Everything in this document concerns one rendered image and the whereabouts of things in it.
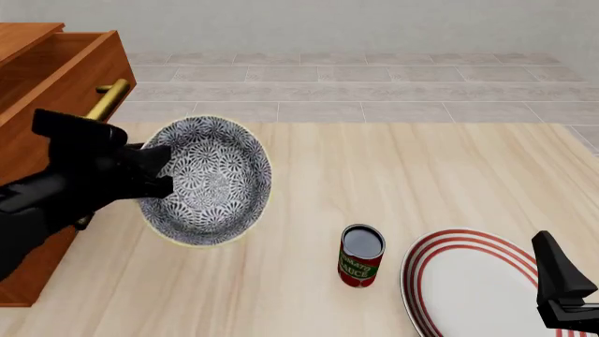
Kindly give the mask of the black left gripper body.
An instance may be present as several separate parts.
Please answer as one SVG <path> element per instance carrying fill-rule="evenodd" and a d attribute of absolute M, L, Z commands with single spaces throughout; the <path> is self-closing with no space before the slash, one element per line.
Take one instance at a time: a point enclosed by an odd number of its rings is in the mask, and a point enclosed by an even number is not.
<path fill-rule="evenodd" d="M 95 212 L 112 201 L 146 196 L 146 151 L 124 139 L 52 138 L 49 168 L 60 173 L 56 197 L 75 212 Z"/>

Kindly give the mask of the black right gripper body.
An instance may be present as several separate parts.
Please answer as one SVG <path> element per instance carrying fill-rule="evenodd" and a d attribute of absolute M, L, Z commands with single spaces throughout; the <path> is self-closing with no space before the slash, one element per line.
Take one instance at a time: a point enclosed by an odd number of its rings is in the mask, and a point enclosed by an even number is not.
<path fill-rule="evenodd" d="M 537 306 L 546 328 L 555 330 L 599 330 L 599 303 L 583 300 L 547 300 Z"/>

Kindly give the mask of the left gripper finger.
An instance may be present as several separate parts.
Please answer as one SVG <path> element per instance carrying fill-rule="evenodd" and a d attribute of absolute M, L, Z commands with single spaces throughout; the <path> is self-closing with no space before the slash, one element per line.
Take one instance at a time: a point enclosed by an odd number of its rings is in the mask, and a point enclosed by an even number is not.
<path fill-rule="evenodd" d="M 144 182 L 139 188 L 139 198 L 165 198 L 173 193 L 171 176 L 163 176 Z"/>
<path fill-rule="evenodd" d="M 158 145 L 154 148 L 143 148 L 143 143 L 133 143 L 124 146 L 124 158 L 127 165 L 150 178 L 156 178 L 162 168 L 171 158 L 171 148 L 168 145 Z"/>

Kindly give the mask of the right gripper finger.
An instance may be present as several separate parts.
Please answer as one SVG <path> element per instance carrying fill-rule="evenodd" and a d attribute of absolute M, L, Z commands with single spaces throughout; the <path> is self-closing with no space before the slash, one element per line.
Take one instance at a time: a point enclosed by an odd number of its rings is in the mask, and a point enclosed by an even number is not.
<path fill-rule="evenodd" d="M 532 244 L 538 272 L 538 305 L 549 300 L 583 300 L 598 290 L 569 260 L 548 231 L 534 235 Z"/>

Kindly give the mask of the black white patterned bowl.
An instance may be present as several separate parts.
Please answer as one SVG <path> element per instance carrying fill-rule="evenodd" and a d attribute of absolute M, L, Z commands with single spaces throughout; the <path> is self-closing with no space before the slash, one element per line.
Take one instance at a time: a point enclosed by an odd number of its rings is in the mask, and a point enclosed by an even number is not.
<path fill-rule="evenodd" d="M 263 145 L 243 125 L 221 117 L 176 120 L 142 146 L 167 145 L 158 176 L 172 179 L 164 198 L 139 198 L 148 226 L 181 246 L 221 246 L 254 227 L 270 201 L 272 170 Z"/>

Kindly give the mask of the white plate with red rings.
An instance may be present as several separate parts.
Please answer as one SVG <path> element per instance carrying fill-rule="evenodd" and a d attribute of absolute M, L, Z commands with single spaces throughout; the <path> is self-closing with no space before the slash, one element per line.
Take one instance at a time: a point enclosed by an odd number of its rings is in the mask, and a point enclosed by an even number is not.
<path fill-rule="evenodd" d="M 537 311 L 533 255 L 488 232 L 421 236 L 403 258 L 400 285 L 419 337 L 599 337 L 547 328 Z"/>

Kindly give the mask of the open wooden drawer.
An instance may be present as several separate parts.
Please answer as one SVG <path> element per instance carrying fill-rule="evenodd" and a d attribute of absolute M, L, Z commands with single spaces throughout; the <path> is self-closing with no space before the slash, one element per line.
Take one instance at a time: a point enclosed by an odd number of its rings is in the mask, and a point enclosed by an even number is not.
<path fill-rule="evenodd" d="M 0 184 L 43 170 L 49 141 L 34 134 L 36 109 L 84 116 L 99 86 L 136 83 L 117 32 L 55 33 L 0 66 Z"/>

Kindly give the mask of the red tomato sauce tin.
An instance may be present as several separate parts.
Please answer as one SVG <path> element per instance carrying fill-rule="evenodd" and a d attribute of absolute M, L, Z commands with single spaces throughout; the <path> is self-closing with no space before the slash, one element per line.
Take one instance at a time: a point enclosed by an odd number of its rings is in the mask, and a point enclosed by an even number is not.
<path fill-rule="evenodd" d="M 375 228 L 353 224 L 343 230 L 338 257 L 338 274 L 348 286 L 370 286 L 378 273 L 386 242 Z"/>

